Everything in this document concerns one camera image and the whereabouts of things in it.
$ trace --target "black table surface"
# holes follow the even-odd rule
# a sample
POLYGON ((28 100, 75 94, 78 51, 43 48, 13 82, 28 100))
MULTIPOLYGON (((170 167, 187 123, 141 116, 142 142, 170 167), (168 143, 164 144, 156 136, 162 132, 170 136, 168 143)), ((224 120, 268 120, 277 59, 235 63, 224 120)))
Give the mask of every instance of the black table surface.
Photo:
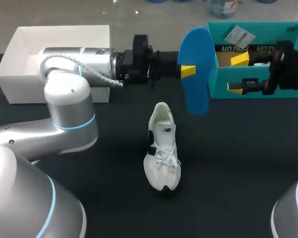
MULTIPOLYGON (((186 110, 178 80, 113 88, 94 104, 97 143, 37 166, 85 207, 87 238, 272 238, 275 202, 298 179, 298 99, 211 100, 186 110), (162 197, 143 168, 148 121, 166 102, 177 125, 179 189, 162 197)), ((0 125, 49 117, 46 105, 10 105, 0 89, 0 125)))

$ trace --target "background floor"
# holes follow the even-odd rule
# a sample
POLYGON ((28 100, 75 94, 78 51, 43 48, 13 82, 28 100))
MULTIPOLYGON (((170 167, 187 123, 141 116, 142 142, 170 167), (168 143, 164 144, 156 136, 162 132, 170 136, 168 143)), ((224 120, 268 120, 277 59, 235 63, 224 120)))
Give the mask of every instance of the background floor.
MULTIPOLYGON (((102 24, 110 25, 112 45, 119 51, 132 47, 135 34, 148 34, 154 49, 178 50, 189 30, 215 19, 202 0, 0 0, 0 53, 18 26, 102 24)), ((232 19, 298 20, 298 0, 244 0, 232 19)))

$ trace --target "blue shoe insole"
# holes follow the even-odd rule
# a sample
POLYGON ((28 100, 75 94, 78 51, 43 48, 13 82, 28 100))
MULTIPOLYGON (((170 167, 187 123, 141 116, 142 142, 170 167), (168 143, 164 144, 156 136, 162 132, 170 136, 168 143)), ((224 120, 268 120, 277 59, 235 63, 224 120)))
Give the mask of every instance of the blue shoe insole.
POLYGON ((208 109, 207 81, 214 58, 214 41, 207 29, 198 27, 185 36, 179 50, 178 65, 196 66, 196 74, 181 79, 187 109, 191 114, 203 115, 208 109))

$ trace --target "shoe tongue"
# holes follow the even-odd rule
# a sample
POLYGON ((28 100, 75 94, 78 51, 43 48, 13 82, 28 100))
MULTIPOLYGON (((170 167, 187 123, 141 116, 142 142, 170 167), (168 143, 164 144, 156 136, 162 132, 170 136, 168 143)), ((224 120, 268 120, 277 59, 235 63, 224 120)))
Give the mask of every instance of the shoe tongue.
POLYGON ((174 146, 175 124, 156 124, 154 127, 155 141, 159 146, 174 146))

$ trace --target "black mechanism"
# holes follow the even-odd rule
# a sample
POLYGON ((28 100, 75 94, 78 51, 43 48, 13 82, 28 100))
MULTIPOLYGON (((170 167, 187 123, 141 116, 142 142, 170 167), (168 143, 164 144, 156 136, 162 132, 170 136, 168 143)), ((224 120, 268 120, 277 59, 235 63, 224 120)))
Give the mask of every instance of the black mechanism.
POLYGON ((242 89, 242 94, 262 91, 263 95, 274 94, 277 86, 280 89, 298 90, 298 51, 290 41, 280 41, 271 53, 249 52, 249 65, 256 62, 270 62, 270 77, 258 83, 258 79, 245 78, 240 83, 230 83, 230 89, 242 89))
POLYGON ((116 77, 128 84, 150 83, 154 87, 162 75, 181 77, 177 66, 178 52, 153 52, 147 35, 135 35, 133 49, 118 53, 116 77))

